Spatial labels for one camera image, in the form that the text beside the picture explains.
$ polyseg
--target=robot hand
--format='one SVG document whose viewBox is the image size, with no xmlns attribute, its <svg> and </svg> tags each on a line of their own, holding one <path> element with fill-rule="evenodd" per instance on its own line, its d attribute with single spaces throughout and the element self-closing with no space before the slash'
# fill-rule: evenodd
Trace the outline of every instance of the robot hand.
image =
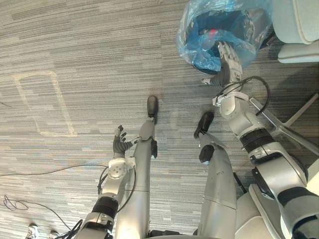
<svg viewBox="0 0 319 239">
<path fill-rule="evenodd" d="M 218 42 L 221 70 L 213 78 L 205 78 L 202 82 L 206 85 L 219 85 L 224 87 L 229 83 L 242 80 L 243 70 L 234 49 L 226 42 Z"/>
<path fill-rule="evenodd" d="M 130 149 L 134 144 L 141 140 L 141 137 L 137 137 L 129 142 L 125 142 L 126 133 L 121 134 L 123 126 L 119 126 L 115 129 L 115 136 L 113 140 L 113 158 L 125 158 L 125 151 Z"/>
</svg>

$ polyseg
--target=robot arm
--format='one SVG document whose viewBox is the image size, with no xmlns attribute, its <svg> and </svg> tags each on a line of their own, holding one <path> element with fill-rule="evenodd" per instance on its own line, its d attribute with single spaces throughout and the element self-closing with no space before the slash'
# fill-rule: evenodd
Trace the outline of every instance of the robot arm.
<svg viewBox="0 0 319 239">
<path fill-rule="evenodd" d="M 114 159 L 109 162 L 108 175 L 92 212 L 83 222 L 76 239 L 112 239 L 114 218 L 124 196 L 125 185 L 131 170 L 135 170 L 135 158 L 125 158 L 125 151 L 136 144 L 140 138 L 125 142 L 126 133 L 122 126 L 115 131 L 113 142 Z"/>
<path fill-rule="evenodd" d="M 219 43 L 222 65 L 236 64 L 236 53 L 227 43 Z M 229 79 L 222 80 L 225 90 L 213 99 L 213 104 L 220 107 L 221 116 L 226 119 L 231 130 L 242 142 L 248 152 L 256 183 L 264 196 L 275 199 L 279 205 L 283 220 L 295 239 L 319 238 L 319 196 L 305 187 L 305 172 L 287 151 L 276 142 L 257 116 L 250 112 L 249 97 L 238 90 L 238 74 L 241 67 L 229 67 Z"/>
</svg>

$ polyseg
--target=sneaker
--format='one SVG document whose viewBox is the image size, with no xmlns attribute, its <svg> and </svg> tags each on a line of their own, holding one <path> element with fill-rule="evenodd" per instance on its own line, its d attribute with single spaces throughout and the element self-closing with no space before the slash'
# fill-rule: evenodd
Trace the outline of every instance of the sneaker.
<svg viewBox="0 0 319 239">
<path fill-rule="evenodd" d="M 60 236 L 59 233 L 55 230 L 52 230 L 49 239 L 56 239 L 58 236 Z"/>
<path fill-rule="evenodd" d="M 25 239 L 36 239 L 38 237 L 39 237 L 38 226 L 34 223 L 29 224 L 28 235 L 26 235 Z"/>
</svg>

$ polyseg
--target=gray carpet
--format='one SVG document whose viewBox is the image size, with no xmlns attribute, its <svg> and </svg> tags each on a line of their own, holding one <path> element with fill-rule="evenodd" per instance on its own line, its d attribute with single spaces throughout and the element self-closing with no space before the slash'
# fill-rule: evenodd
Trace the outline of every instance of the gray carpet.
<svg viewBox="0 0 319 239">
<path fill-rule="evenodd" d="M 202 85 L 203 75 L 176 52 L 175 34 L 186 2 L 1 0 L 0 174 L 107 164 L 114 128 L 122 124 L 128 138 L 137 136 L 147 97 L 155 94 L 159 156 L 151 168 L 151 229 L 192 234 L 207 175 L 192 135 L 202 113 L 213 109 L 211 99 L 219 89 Z M 319 66 L 279 63 L 281 45 L 276 40 L 262 49 L 244 76 L 261 76 L 269 83 L 269 110 L 286 120 L 318 91 Z M 266 99 L 260 83 L 244 91 L 262 103 Z M 315 143 L 318 108 L 316 101 L 293 125 Z M 233 169 L 248 187 L 253 179 L 247 153 L 218 109 L 213 110 L 210 131 L 228 146 Z M 278 140 L 307 165 L 316 158 Z M 101 171 L 83 167 L 2 177 L 0 198 L 45 204 L 72 227 L 92 209 Z M 31 222 L 40 226 L 41 238 L 51 229 L 67 229 L 39 206 L 19 212 L 0 207 L 0 238 L 24 238 Z"/>
</svg>

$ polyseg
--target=black joint band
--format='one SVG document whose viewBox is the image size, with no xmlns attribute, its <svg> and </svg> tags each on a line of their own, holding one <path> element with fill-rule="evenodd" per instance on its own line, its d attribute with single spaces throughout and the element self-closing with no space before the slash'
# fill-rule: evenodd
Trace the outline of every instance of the black joint band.
<svg viewBox="0 0 319 239">
<path fill-rule="evenodd" d="M 240 138 L 240 141 L 248 153 L 253 151 L 255 148 L 275 142 L 265 128 L 256 129 L 245 134 Z"/>
<path fill-rule="evenodd" d="M 294 187 L 294 188 L 290 188 L 285 191 L 282 191 L 280 194 L 278 194 L 277 198 L 278 198 L 278 201 L 281 203 L 281 205 L 283 205 L 284 207 L 290 200 L 294 198 L 302 197 L 302 196 L 314 196 L 314 197 L 318 197 L 319 199 L 319 196 L 317 194 L 314 194 L 308 191 L 308 189 L 304 187 Z"/>
<path fill-rule="evenodd" d="M 119 209 L 119 203 L 109 197 L 99 198 L 93 207 L 92 213 L 104 213 L 114 219 Z"/>
<path fill-rule="evenodd" d="M 310 217 L 301 219 L 299 222 L 297 222 L 293 228 L 293 239 L 308 239 L 308 237 L 306 237 L 302 232 L 300 232 L 299 229 L 304 224 L 317 219 L 318 219 L 317 216 L 310 216 Z"/>
</svg>

